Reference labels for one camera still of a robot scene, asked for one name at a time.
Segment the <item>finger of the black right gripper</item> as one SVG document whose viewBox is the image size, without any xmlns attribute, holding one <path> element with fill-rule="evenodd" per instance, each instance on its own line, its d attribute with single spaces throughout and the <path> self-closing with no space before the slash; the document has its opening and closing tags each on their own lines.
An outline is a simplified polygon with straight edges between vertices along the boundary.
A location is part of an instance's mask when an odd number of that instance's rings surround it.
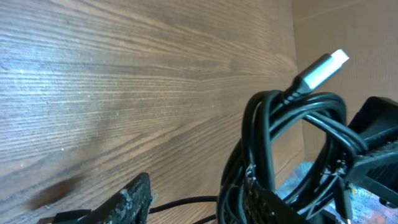
<svg viewBox="0 0 398 224">
<path fill-rule="evenodd" d="M 345 181 L 397 205 L 397 141 L 357 156 Z"/>
<path fill-rule="evenodd" d="M 363 139 L 396 132 L 397 102 L 385 97 L 369 97 L 348 127 Z"/>
</svg>

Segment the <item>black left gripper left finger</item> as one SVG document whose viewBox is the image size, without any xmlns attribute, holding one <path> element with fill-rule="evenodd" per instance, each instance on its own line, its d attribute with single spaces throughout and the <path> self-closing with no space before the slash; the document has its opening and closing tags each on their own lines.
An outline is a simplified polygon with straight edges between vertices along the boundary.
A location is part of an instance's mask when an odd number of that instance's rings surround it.
<svg viewBox="0 0 398 224">
<path fill-rule="evenodd" d="M 140 173 L 121 190 L 94 210 L 81 209 L 41 218 L 50 224 L 146 224 L 152 203 L 150 178 Z"/>
</svg>

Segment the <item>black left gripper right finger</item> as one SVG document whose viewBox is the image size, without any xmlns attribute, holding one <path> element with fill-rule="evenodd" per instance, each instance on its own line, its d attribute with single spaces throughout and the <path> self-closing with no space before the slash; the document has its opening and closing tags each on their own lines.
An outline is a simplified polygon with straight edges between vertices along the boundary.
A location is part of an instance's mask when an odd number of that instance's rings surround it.
<svg viewBox="0 0 398 224">
<path fill-rule="evenodd" d="M 247 169 L 244 178 L 244 212 L 250 224 L 308 224 L 276 194 L 263 188 L 254 171 Z"/>
</svg>

